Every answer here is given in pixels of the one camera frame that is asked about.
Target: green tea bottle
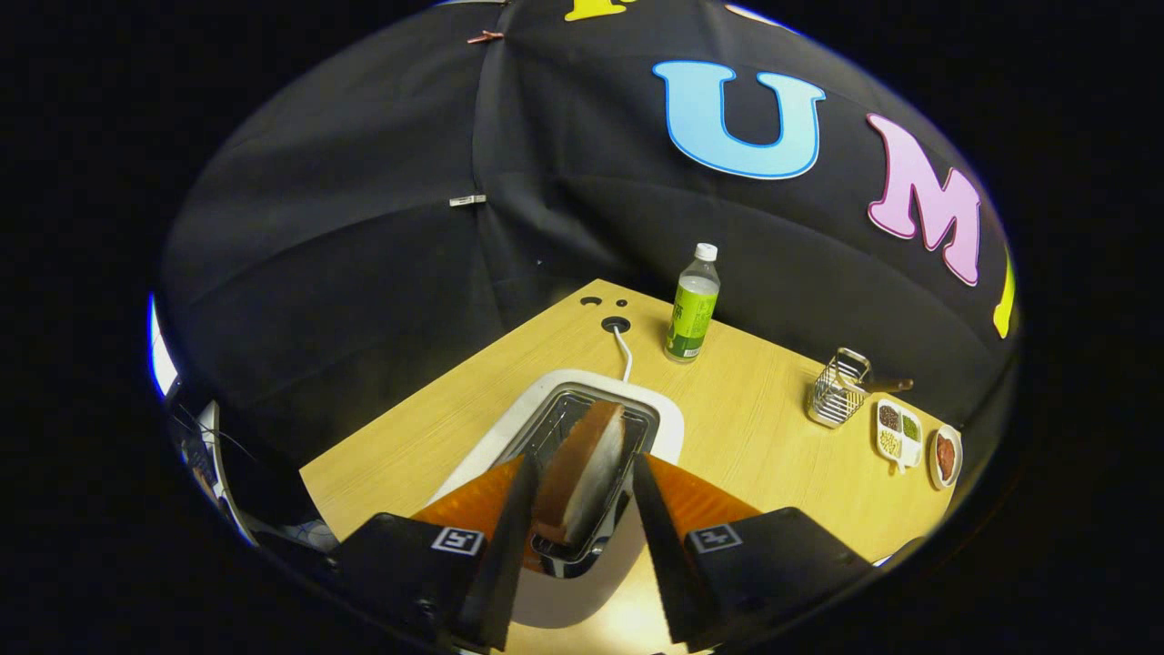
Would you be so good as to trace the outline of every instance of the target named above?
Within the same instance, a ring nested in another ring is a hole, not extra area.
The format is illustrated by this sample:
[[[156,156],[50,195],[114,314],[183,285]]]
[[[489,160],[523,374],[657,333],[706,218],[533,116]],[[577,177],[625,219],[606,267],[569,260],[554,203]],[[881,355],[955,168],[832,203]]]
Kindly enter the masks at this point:
[[[711,312],[719,297],[719,275],[716,273],[717,248],[711,243],[695,247],[695,261],[679,273],[675,306],[670,313],[670,329],[663,353],[673,362],[694,362],[703,348]]]

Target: white bottle cap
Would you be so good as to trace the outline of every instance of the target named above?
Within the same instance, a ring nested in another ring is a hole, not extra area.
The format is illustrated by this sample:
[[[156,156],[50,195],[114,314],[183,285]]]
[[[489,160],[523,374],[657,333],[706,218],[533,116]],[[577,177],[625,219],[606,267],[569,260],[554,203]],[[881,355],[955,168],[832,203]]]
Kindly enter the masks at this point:
[[[703,261],[716,261],[716,254],[719,248],[712,245],[711,243],[700,243],[695,245],[695,258],[701,258]]]

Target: letter m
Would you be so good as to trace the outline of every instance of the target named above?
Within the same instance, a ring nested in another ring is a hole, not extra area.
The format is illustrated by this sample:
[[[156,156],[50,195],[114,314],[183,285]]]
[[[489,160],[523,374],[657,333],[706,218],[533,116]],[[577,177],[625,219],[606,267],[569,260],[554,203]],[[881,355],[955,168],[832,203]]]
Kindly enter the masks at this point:
[[[885,141],[885,193],[870,202],[870,220],[902,238],[913,238],[917,227],[909,216],[916,199],[925,249],[935,250],[947,234],[950,243],[942,259],[959,279],[978,284],[978,243],[980,198],[966,176],[951,168],[946,181],[938,184],[930,161],[911,134],[876,114],[866,119]]]

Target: bread crust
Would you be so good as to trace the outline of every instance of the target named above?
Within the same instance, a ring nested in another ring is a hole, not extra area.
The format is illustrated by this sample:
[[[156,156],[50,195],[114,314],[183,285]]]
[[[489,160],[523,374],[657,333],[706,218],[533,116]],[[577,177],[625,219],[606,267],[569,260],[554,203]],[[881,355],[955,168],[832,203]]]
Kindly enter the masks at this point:
[[[618,429],[625,430],[622,423],[624,411],[625,407],[616,403],[595,401],[558,447],[541,475],[533,501],[532,527],[535,534],[556,543],[568,543],[568,526],[563,520],[566,508],[606,428],[617,421]]]

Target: wooden table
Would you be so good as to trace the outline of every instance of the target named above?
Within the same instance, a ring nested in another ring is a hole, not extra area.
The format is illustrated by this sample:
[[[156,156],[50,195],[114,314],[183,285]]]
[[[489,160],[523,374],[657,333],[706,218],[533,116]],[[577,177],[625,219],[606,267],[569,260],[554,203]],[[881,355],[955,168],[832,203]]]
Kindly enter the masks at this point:
[[[582,304],[587,296],[602,304]],[[626,306],[617,306],[619,299]],[[377,512],[421,510],[545,373],[582,369],[620,378],[623,354],[599,325],[609,315],[631,321],[624,336],[634,355],[631,383],[670,398],[683,413],[681,468],[760,511],[799,507],[871,562],[942,520],[952,487],[932,486],[928,461],[901,475],[876,451],[873,406],[881,394],[830,430],[804,413],[823,363],[715,320],[698,359],[672,363],[662,353],[670,304],[596,279],[304,467],[299,474],[335,536],[347,539]],[[928,448],[941,422],[896,400],[921,419]],[[596,614],[560,629],[512,624],[506,645],[518,654],[656,652],[687,650],[670,643],[645,548]]]

